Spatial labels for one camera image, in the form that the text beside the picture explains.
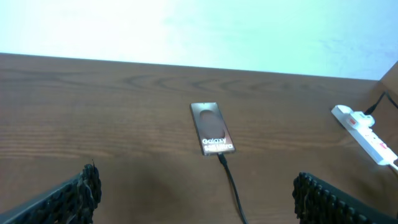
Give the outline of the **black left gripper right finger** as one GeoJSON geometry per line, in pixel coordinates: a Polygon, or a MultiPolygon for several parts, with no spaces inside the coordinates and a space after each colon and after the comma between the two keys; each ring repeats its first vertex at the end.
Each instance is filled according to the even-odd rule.
{"type": "Polygon", "coordinates": [[[299,173],[294,179],[292,196],[300,223],[397,224],[397,218],[365,205],[307,172],[299,173]]]}

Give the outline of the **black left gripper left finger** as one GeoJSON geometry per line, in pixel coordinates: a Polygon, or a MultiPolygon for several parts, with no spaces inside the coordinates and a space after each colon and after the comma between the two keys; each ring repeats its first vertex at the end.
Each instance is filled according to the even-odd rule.
{"type": "Polygon", "coordinates": [[[99,171],[94,164],[86,164],[70,180],[2,213],[1,223],[93,223],[101,195],[99,171]]]}

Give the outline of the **Galaxy S25 Ultra smartphone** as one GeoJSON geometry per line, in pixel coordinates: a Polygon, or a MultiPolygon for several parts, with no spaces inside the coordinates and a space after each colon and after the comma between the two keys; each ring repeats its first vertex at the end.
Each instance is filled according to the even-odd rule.
{"type": "Polygon", "coordinates": [[[236,151],[216,102],[191,103],[190,110],[204,156],[236,151]]]}

